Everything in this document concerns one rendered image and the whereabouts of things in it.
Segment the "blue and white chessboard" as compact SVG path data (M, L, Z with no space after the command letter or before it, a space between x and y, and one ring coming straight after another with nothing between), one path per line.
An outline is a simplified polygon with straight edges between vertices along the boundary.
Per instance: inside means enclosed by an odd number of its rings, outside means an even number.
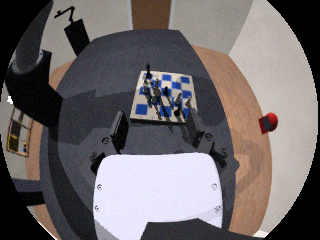
M195 108L197 111L192 76L150 71L152 77L147 78L148 85L146 85L148 92L143 93L143 81L144 75L146 74L147 71L141 71L130 119L186 123L189 108ZM156 78L160 80L158 84L160 93L158 94L153 92L155 88L154 79ZM163 94L165 86L168 86L167 95ZM173 100L177 98L178 91L182 91L183 94L180 97L181 103L177 105ZM156 96L156 103L151 102L152 95ZM188 96L192 96L189 106L184 103ZM174 111L177 110L179 106L181 106L180 115L175 116Z

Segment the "white chess king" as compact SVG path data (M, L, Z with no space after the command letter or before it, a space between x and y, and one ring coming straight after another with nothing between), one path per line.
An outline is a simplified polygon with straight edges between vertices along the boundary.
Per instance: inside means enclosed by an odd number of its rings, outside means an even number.
M159 80L158 78L155 79L155 88L153 89L153 92L154 92L155 94L160 93L160 89L159 89L159 87L158 87L159 81L160 81L160 80Z

